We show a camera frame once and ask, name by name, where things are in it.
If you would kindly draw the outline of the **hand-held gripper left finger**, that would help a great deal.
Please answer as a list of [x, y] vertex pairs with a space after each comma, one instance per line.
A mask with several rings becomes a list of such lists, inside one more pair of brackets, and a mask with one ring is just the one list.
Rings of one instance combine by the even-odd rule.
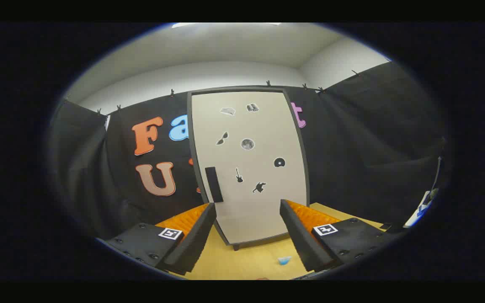
[[157, 224], [137, 223], [105, 246], [145, 267], [184, 276], [194, 270], [216, 218], [214, 203], [206, 203]]

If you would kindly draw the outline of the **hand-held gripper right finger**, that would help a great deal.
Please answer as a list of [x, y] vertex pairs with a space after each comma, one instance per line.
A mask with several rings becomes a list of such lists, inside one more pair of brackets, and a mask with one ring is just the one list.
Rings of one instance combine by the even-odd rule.
[[334, 218], [286, 199], [280, 201], [280, 215], [307, 271], [358, 262], [397, 239], [361, 219]]

